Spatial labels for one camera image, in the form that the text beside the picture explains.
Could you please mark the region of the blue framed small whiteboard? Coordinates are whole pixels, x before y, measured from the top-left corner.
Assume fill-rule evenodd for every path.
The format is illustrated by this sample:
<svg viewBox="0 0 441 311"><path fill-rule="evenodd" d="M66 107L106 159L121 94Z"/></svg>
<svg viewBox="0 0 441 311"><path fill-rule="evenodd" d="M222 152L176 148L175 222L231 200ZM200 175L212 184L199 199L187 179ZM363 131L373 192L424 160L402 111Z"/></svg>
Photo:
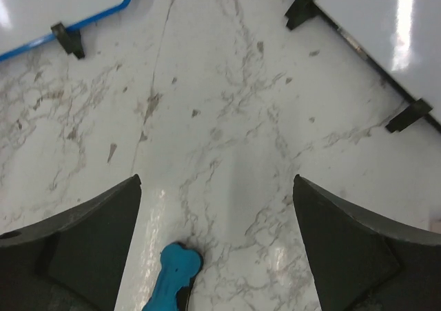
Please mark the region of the blue framed small whiteboard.
<svg viewBox="0 0 441 311"><path fill-rule="evenodd" d="M1 60L49 41L51 27L81 30L126 8L131 0L1 0Z"/></svg>

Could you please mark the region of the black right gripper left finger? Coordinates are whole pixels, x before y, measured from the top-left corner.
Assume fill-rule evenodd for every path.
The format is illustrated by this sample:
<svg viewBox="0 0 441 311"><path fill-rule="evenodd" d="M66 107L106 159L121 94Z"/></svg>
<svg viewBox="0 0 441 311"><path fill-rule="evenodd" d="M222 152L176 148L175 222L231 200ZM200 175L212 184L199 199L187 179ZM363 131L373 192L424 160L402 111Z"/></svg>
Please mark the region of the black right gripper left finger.
<svg viewBox="0 0 441 311"><path fill-rule="evenodd" d="M138 175L1 234L2 310L113 310L141 202Z"/></svg>

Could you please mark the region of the blue whiteboard eraser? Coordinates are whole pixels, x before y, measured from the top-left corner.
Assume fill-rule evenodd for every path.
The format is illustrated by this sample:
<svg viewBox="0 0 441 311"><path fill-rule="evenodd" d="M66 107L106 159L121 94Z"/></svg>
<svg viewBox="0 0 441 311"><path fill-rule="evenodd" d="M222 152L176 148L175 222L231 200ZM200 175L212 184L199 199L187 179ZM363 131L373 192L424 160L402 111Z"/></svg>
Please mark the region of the blue whiteboard eraser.
<svg viewBox="0 0 441 311"><path fill-rule="evenodd" d="M142 311L187 311L196 276L203 268L203 256L183 243L164 247L161 270L152 294Z"/></svg>

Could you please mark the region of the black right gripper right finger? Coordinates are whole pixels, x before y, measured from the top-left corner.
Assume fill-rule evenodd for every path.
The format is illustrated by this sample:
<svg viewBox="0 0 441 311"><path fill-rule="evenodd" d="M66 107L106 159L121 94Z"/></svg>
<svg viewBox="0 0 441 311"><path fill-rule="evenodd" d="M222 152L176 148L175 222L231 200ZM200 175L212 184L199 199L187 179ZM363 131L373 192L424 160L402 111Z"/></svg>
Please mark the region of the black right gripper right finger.
<svg viewBox="0 0 441 311"><path fill-rule="evenodd" d="M322 310L439 310L440 235L296 175L296 217Z"/></svg>

